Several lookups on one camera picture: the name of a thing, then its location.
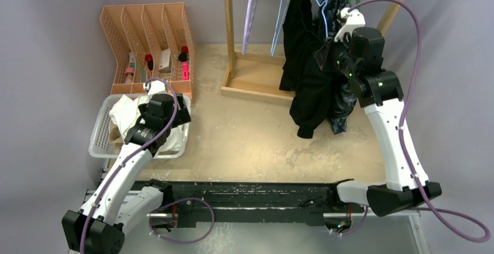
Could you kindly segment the white shorts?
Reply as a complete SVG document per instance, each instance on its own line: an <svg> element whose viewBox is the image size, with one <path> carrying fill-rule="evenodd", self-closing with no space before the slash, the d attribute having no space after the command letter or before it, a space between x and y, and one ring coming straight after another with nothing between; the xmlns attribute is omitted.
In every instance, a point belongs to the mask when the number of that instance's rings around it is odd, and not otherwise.
<svg viewBox="0 0 494 254"><path fill-rule="evenodd" d="M136 123L137 118L140 116L138 106L149 102L150 97L144 94L137 96L136 98L130 98L127 95L122 97L111 107L109 110L109 117L111 122L110 128L118 128L122 138L125 138L129 129ZM181 156L185 151L186 142L184 138L186 136L184 126L178 126L171 129L170 135L167 137L167 141L158 150L159 158L163 155L178 154ZM114 154L118 155L124 144L112 144Z"/></svg>

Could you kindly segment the plain black shorts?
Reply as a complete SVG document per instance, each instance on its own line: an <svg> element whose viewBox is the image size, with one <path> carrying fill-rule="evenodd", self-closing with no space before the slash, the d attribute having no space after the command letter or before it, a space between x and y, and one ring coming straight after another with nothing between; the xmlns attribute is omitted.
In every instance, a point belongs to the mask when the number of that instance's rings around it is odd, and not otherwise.
<svg viewBox="0 0 494 254"><path fill-rule="evenodd" d="M310 0L290 0L283 23L285 63L279 89L295 93L290 116L297 136L313 138L315 129L333 110L335 76L321 70L315 54L324 42L313 29Z"/></svg>

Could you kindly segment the beige shorts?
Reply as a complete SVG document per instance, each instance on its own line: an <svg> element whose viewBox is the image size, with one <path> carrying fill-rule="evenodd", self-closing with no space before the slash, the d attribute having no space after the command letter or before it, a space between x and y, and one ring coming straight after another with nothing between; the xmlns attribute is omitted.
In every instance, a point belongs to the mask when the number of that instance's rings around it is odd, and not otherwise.
<svg viewBox="0 0 494 254"><path fill-rule="evenodd" d="M124 139L118 128L109 129L108 141L111 144L124 144Z"/></svg>

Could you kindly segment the white plastic basket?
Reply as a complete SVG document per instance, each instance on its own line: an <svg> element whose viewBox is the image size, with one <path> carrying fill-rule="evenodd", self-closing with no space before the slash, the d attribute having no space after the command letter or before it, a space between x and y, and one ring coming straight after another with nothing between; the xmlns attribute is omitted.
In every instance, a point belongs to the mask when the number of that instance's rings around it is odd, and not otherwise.
<svg viewBox="0 0 494 254"><path fill-rule="evenodd" d="M89 143L89 154L94 158L110 158L118 157L120 150L109 142L110 122L109 111L113 105L122 97L122 94L112 94L108 96L97 116L93 132ZM159 148L159 151L154 156L155 159L173 159L183 155L186 143L188 140L189 123L173 128L166 143Z"/></svg>

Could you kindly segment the peach plastic file organizer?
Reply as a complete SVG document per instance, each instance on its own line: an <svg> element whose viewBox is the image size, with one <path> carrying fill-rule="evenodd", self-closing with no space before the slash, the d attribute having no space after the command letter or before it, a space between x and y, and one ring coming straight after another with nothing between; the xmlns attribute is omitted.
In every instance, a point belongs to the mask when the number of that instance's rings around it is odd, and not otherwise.
<svg viewBox="0 0 494 254"><path fill-rule="evenodd" d="M186 14L185 4L153 3L107 5L100 15L100 23L117 63L111 94L140 94L143 83L159 77L171 83L178 93L195 99L195 43ZM160 52L171 51L171 71L158 70ZM144 56L151 54L154 69L149 71ZM188 61L190 79L182 80L182 62ZM135 62L133 83L124 83L124 71Z"/></svg>

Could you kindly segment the lilac hanger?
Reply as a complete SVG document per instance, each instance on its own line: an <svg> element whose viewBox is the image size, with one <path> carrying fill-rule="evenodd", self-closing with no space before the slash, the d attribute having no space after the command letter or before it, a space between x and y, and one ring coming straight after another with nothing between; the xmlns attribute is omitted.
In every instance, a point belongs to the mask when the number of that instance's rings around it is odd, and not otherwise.
<svg viewBox="0 0 494 254"><path fill-rule="evenodd" d="M258 0L247 0L245 20L244 20L244 30L242 35L242 54L246 54L247 51L250 32L255 17L257 1Z"/></svg>

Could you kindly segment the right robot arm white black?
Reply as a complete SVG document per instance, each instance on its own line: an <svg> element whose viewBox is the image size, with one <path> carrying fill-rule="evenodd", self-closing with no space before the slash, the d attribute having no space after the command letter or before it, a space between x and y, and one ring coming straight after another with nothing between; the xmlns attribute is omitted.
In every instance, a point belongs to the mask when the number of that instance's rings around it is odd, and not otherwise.
<svg viewBox="0 0 494 254"><path fill-rule="evenodd" d="M429 180L414 149L404 111L404 95L397 75L382 67L384 37L378 29L359 27L342 40L328 39L316 53L327 70L343 75L377 137L386 180L367 184L345 179L330 185L327 204L342 211L349 204L368 206L379 217L413 209L442 194Z"/></svg>

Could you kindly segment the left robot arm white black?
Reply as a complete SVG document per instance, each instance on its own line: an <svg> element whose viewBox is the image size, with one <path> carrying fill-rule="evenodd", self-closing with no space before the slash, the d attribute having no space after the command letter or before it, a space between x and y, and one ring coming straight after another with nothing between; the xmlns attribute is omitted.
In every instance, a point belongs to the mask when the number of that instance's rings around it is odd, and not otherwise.
<svg viewBox="0 0 494 254"><path fill-rule="evenodd" d="M79 253L119 253L125 238L153 210L168 212L174 197L167 185L146 185L126 202L130 189L148 163L162 148L179 143L184 151L191 122L191 99L181 93L145 96L134 107L136 115L128 126L114 165L90 199L78 211L68 210L62 228L70 250Z"/></svg>

